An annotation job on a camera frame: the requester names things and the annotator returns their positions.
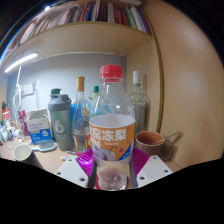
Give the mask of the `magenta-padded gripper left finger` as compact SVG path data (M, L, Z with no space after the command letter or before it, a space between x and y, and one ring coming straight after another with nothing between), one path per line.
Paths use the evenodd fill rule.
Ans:
M92 150L78 155L62 157L63 164L55 175L78 186L93 189L96 181L96 166L93 164Z

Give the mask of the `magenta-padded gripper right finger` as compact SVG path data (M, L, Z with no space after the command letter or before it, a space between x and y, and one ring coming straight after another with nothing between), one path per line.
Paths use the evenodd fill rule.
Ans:
M169 167L156 155L149 156L134 147L130 162L130 181L133 188L140 188L172 174Z

